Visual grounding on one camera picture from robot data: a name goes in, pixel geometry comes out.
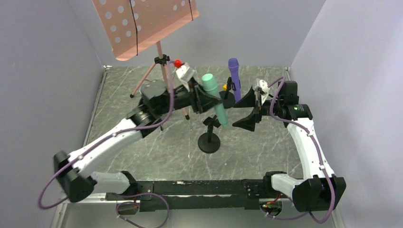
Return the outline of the black round-base mic stand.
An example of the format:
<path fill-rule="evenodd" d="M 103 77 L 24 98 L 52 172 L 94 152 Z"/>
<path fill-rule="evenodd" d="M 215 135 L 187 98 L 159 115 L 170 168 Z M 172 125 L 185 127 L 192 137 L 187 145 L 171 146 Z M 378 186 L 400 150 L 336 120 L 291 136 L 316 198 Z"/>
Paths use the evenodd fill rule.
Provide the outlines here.
<path fill-rule="evenodd" d="M 228 77 L 227 79 L 227 90 L 226 91 L 220 91 L 219 94 L 222 99 L 222 104 L 225 109 L 232 108 L 233 105 L 235 104 L 235 95 L 231 92 L 232 90 L 232 79 L 231 77 Z"/>

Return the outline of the purple microphone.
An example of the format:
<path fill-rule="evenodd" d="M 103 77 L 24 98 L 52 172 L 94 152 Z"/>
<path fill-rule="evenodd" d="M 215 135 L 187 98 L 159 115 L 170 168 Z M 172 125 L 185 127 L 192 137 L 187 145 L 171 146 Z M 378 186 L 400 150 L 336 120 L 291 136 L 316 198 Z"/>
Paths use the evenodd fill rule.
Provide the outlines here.
<path fill-rule="evenodd" d="M 239 76 L 239 63 L 236 58 L 230 58 L 228 60 L 228 68 L 232 80 L 232 89 L 234 91 L 235 102 L 237 103 L 241 99 L 241 86 Z"/>

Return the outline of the glitter silver microphone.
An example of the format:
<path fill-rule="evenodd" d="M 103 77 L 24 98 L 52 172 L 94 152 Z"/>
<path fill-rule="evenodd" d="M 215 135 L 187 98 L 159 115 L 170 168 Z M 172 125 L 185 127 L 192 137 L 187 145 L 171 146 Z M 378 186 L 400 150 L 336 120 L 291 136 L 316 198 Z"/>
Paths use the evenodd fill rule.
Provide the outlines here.
<path fill-rule="evenodd" d="M 140 94 L 143 94 L 143 92 L 144 92 L 147 88 L 149 88 L 150 86 L 151 86 L 150 83 L 143 83 L 143 84 L 140 86 L 139 93 L 140 93 Z"/>

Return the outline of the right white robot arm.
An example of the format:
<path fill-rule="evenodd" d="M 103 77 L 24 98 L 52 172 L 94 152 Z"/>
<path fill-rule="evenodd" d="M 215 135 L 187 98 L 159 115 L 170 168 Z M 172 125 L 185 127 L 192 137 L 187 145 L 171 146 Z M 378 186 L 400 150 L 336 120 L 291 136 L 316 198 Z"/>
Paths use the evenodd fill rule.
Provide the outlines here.
<path fill-rule="evenodd" d="M 337 177 L 327 162 L 318 142 L 313 115 L 308 105 L 299 103 L 295 81 L 277 81 L 278 89 L 270 95 L 270 85 L 257 79 L 235 108 L 251 107 L 252 112 L 236 122 L 239 127 L 253 132 L 263 116 L 283 122 L 296 146 L 303 178 L 297 180 L 284 171 L 269 171 L 263 177 L 263 188 L 270 193 L 290 197 L 299 212 L 332 211 L 345 189 L 343 177 Z"/>

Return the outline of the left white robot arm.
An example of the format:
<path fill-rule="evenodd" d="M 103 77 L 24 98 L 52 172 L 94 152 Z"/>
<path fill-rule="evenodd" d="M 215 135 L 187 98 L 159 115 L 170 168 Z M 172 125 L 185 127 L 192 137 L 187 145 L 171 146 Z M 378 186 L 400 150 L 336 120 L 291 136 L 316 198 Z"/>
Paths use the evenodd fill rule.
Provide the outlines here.
<path fill-rule="evenodd" d="M 72 203 L 95 193 L 117 193 L 132 196 L 137 182 L 127 171 L 102 173 L 95 167 L 128 145 L 144 139 L 159 128 L 172 112 L 191 107 L 202 114 L 221 105 L 217 81 L 210 74 L 201 83 L 194 78 L 171 89 L 156 81 L 142 94 L 139 105 L 115 127 L 90 144 L 70 153 L 59 151 L 53 156 L 54 176 Z"/>

